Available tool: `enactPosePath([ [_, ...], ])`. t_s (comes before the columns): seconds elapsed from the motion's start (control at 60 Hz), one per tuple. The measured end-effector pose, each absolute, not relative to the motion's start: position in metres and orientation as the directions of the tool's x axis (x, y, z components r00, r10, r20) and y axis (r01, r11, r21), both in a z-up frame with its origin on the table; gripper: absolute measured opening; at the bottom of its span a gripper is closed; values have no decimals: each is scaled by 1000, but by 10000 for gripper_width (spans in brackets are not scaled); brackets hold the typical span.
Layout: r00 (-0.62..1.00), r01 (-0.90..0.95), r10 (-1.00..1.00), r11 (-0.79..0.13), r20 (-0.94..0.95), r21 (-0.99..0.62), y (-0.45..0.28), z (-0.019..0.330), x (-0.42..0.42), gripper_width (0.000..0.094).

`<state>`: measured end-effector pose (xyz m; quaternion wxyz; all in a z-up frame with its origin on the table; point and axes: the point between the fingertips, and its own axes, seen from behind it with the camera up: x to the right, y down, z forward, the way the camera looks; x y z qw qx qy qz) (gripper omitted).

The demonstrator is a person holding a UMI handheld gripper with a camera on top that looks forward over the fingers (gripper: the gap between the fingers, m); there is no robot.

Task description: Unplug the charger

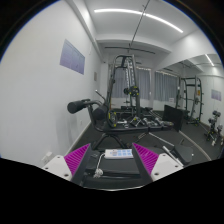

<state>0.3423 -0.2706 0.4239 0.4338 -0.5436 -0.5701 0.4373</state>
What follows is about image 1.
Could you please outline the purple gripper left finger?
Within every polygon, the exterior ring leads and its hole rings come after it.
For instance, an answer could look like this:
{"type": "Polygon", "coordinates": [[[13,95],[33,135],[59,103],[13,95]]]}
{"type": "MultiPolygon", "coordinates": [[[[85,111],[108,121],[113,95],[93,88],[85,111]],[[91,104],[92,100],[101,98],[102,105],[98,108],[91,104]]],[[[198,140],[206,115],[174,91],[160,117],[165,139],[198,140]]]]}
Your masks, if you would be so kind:
{"type": "Polygon", "coordinates": [[[81,186],[90,154],[91,145],[86,144],[66,156],[55,156],[43,170],[81,186]]]}

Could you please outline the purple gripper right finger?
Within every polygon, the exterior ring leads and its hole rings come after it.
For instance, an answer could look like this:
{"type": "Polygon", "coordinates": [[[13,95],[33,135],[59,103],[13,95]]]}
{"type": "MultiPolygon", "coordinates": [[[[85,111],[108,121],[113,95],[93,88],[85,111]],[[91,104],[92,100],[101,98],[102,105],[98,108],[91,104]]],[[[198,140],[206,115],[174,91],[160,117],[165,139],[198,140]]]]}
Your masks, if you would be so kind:
{"type": "Polygon", "coordinates": [[[132,144],[132,154],[144,184],[149,184],[183,169],[183,166],[167,153],[157,154],[152,150],[132,144]]]}

